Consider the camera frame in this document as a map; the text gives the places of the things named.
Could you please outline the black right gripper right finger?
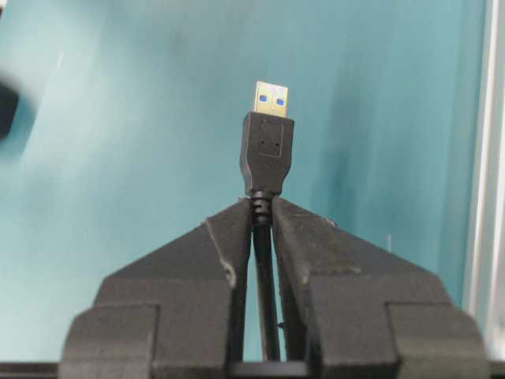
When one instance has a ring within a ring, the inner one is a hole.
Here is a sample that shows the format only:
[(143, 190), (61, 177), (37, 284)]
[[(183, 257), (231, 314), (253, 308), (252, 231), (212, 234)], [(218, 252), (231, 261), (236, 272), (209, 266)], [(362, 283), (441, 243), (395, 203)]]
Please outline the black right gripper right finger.
[(287, 356), (318, 378), (486, 378), (472, 317), (438, 276), (273, 200)]

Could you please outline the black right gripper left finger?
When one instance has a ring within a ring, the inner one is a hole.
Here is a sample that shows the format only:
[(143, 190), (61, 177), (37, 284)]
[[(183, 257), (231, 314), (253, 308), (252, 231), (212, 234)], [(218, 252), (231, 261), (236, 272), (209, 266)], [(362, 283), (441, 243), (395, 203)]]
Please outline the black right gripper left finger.
[(243, 352), (248, 199), (106, 277), (76, 316), (61, 378), (224, 378)]

